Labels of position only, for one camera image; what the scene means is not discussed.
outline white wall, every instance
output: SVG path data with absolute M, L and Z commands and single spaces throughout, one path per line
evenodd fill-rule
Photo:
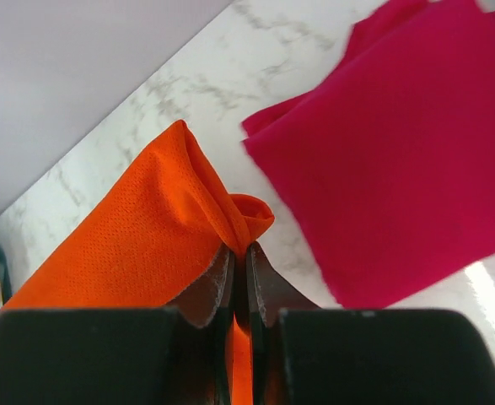
M 0 213 L 229 0 L 0 0 Z

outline orange cloth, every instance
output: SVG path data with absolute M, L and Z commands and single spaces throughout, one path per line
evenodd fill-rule
M 177 121 L 4 308 L 159 306 L 198 277 L 223 242 L 243 258 L 273 220 L 264 202 L 227 193 Z M 252 404 L 250 379 L 249 339 L 234 323 L 234 405 Z

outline towel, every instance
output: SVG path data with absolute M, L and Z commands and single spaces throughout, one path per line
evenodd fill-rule
M 389 0 L 245 148 L 345 307 L 381 308 L 495 253 L 495 13 Z
M 177 121 L 3 310 L 157 307 L 203 273 L 222 243 L 243 260 L 272 222 L 262 201 L 227 193 Z M 250 381 L 249 338 L 234 324 L 234 405 L 252 404 Z

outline magenta cloth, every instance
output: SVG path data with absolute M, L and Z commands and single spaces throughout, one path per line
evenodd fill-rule
M 389 0 L 321 85 L 243 126 L 345 307 L 495 253 L 495 13 L 473 0 Z

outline white marble surface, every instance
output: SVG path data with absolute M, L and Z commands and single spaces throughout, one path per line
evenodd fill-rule
M 351 24 L 381 3 L 234 2 L 0 216 L 13 288 L 84 219 L 140 150 L 183 118 L 225 186 L 272 207 L 277 221 L 261 243 L 277 270 L 318 304 L 336 306 L 290 212 L 242 149 L 239 123 L 317 85 L 342 54 Z M 466 314 L 495 359 L 495 256 L 395 306 Z

